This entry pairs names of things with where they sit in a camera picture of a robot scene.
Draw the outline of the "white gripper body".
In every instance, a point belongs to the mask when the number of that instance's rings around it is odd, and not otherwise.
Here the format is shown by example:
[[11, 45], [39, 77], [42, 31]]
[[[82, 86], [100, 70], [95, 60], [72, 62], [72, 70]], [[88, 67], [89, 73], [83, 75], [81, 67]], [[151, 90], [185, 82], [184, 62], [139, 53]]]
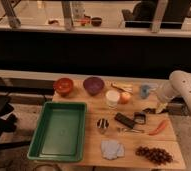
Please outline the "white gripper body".
[[168, 103], [177, 96], [177, 92], [169, 82], [165, 82], [158, 86], [156, 95], [161, 103]]

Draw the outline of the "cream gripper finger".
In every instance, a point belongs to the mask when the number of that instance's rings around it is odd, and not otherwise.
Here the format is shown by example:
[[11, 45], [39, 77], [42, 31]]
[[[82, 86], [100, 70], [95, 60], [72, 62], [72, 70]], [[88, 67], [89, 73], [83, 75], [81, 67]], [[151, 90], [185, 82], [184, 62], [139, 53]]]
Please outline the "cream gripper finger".
[[162, 113], [164, 109], [167, 108], [168, 103], [158, 103], [157, 108], [155, 110], [156, 114]]

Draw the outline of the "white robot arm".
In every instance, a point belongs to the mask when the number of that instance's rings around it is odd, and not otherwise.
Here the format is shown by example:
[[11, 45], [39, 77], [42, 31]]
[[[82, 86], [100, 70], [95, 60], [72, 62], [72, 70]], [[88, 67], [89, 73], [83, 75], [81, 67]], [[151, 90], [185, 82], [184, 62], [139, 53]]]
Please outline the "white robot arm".
[[181, 96], [191, 112], [191, 73], [175, 70], [169, 75], [169, 80], [156, 89], [157, 98], [161, 103], [168, 103]]

